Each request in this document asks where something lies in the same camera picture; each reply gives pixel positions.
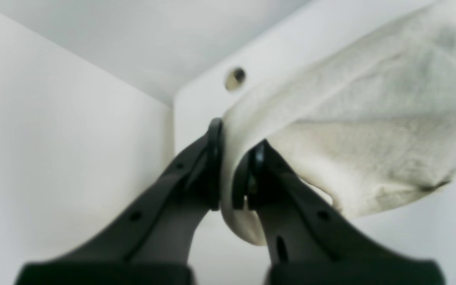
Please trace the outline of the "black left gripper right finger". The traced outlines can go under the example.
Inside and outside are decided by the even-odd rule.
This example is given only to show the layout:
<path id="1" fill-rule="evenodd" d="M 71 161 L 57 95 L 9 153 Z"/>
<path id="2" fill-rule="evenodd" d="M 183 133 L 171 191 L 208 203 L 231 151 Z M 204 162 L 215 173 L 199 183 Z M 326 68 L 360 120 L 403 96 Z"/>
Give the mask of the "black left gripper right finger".
<path id="1" fill-rule="evenodd" d="M 440 267 L 368 238 L 263 140 L 233 179 L 232 206 L 255 211 L 272 266 L 266 285 L 444 285 Z"/>

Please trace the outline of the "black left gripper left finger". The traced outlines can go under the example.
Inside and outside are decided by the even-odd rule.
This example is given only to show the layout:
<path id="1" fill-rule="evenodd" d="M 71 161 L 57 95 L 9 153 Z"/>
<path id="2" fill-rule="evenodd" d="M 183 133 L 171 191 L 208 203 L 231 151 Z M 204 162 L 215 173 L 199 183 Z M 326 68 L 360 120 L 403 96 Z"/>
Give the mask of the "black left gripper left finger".
<path id="1" fill-rule="evenodd" d="M 17 285 L 193 285 L 192 238 L 220 202 L 222 120 L 185 148 L 143 194 L 78 248 L 28 263 Z"/>

